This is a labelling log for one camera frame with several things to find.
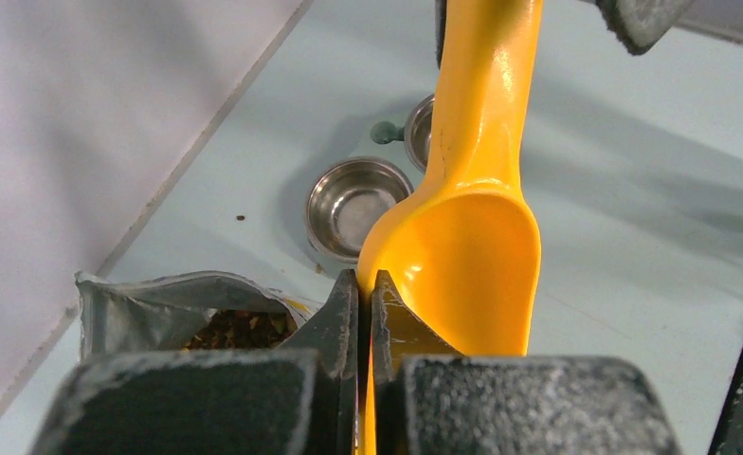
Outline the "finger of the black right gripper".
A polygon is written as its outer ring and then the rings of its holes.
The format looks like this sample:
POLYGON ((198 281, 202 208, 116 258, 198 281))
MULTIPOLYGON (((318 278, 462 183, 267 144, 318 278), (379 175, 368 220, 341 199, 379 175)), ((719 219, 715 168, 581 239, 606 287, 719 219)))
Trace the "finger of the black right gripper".
POLYGON ((446 0, 436 0, 434 2, 435 9, 435 41, 436 41, 436 62, 437 66, 441 67, 443 52, 444 52, 444 36, 445 36, 445 24, 446 24, 446 0))
POLYGON ((607 29, 632 56, 649 51, 695 0, 596 0, 607 29))

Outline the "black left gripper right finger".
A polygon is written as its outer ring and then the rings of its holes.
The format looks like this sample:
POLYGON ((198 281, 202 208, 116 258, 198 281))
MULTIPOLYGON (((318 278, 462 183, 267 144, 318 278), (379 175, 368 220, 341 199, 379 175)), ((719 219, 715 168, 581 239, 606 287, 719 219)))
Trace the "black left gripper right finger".
POLYGON ((403 302, 371 292, 375 454, 676 454, 649 381, 608 356, 467 356, 403 302))

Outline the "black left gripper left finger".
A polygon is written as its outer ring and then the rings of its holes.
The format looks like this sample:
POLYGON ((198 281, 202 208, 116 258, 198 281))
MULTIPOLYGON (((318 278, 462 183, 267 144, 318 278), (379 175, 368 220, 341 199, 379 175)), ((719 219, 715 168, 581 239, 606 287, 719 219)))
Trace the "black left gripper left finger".
POLYGON ((55 395, 35 454, 352 454, 358 288, 341 271, 279 346, 92 355, 55 395))

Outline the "pet food bag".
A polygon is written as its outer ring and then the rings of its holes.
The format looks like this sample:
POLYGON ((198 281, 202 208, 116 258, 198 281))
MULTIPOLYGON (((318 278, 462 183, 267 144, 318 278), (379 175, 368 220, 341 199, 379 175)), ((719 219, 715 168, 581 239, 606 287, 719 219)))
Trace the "pet food bag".
POLYGON ((224 310, 284 313, 301 326, 323 306, 213 270, 126 283, 78 272, 75 284, 82 359, 181 348, 224 310))

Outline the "yellow plastic scoop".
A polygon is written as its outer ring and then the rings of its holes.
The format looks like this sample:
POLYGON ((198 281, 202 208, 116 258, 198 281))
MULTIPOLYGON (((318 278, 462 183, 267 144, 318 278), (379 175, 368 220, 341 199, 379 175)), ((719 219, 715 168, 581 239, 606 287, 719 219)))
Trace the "yellow plastic scoop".
POLYGON ((423 181, 387 211, 357 264, 364 317, 379 271, 464 355, 525 355, 541 242, 519 154, 538 1, 450 1, 423 181))

